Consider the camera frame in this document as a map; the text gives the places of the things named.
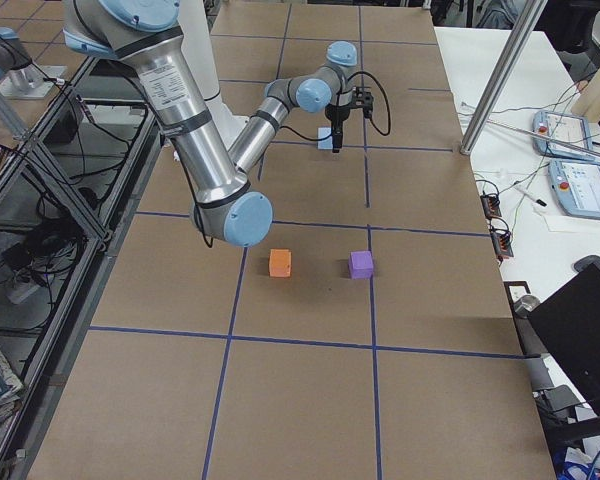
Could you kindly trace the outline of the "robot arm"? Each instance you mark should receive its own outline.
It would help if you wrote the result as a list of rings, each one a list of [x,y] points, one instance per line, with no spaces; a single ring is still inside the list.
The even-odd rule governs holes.
[[[49,73],[38,66],[9,27],[0,27],[0,93],[7,98],[41,99],[50,91]]]
[[[315,113],[350,102],[356,47],[332,43],[308,75],[278,79],[250,118],[232,116],[218,90],[208,22],[200,1],[66,1],[66,45],[119,61],[137,74],[161,131],[195,184],[192,222],[239,247],[268,234],[273,208],[252,190],[249,171],[295,108]]]

